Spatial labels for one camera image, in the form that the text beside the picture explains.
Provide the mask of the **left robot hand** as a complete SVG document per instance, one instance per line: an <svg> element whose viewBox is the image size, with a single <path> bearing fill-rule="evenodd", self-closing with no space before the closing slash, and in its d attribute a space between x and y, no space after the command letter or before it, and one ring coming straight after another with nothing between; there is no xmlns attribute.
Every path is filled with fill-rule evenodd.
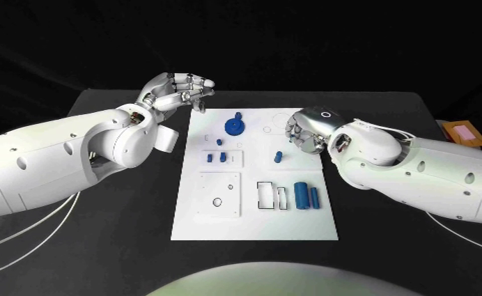
<svg viewBox="0 0 482 296"><path fill-rule="evenodd" d="M172 117L182 106L192 106L204 114L207 109L202 98L214 95L214 87L214 81L205 77L163 72L146 83L136 104L152 112L158 123Z"/></svg>

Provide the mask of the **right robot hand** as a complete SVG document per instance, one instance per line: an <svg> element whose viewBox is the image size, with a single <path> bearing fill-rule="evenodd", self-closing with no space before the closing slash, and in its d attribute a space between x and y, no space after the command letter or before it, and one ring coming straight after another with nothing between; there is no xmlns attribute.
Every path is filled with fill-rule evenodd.
<svg viewBox="0 0 482 296"><path fill-rule="evenodd" d="M325 150L334 132L347 123L345 118L328 107L306 107L286 122L286 137L305 153L316 155Z"/></svg>

